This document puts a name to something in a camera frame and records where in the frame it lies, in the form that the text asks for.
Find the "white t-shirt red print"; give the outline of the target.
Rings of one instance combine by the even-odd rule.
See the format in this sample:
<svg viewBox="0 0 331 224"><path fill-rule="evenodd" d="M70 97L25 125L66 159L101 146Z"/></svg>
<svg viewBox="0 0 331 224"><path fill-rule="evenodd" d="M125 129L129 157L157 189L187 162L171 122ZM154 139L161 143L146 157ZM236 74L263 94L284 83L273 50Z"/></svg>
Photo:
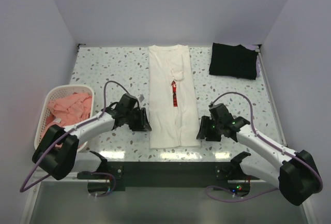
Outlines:
<svg viewBox="0 0 331 224"><path fill-rule="evenodd" d="M149 119L153 150L199 147L199 117L188 46L150 46Z"/></svg>

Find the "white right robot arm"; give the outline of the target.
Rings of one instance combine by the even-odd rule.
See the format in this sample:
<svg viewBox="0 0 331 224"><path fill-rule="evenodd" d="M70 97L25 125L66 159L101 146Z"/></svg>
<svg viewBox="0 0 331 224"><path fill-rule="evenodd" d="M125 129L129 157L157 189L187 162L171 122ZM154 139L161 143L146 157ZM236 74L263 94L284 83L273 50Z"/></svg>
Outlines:
<svg viewBox="0 0 331 224"><path fill-rule="evenodd" d="M293 205L299 206L323 188L312 155L297 152L258 133L252 121L233 115L220 104L209 105L209 116L201 118L198 140L220 141L222 137L246 146L230 160L226 177L257 177L273 185Z"/></svg>

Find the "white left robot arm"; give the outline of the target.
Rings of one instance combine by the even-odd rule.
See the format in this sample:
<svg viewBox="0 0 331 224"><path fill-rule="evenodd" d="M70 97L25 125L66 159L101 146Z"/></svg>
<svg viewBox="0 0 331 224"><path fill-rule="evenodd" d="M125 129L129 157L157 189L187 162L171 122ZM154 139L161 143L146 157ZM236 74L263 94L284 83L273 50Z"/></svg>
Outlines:
<svg viewBox="0 0 331 224"><path fill-rule="evenodd" d="M35 150L32 161L56 180L78 171L76 163L94 178L103 178L107 166L101 162L101 157L88 153L79 158L78 148L94 137L123 125L128 125L133 132L152 130L146 108L140 107L138 99L128 93L82 122L65 127L52 125Z"/></svg>

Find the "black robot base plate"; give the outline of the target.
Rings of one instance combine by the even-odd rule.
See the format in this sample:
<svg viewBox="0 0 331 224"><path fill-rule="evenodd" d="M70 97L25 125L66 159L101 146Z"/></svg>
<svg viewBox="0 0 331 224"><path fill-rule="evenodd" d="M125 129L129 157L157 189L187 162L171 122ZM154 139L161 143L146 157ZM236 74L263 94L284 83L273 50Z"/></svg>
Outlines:
<svg viewBox="0 0 331 224"><path fill-rule="evenodd" d="M252 176L231 162L103 162L95 174L80 172L90 193L125 191L129 187L205 188L219 186L247 196Z"/></svg>

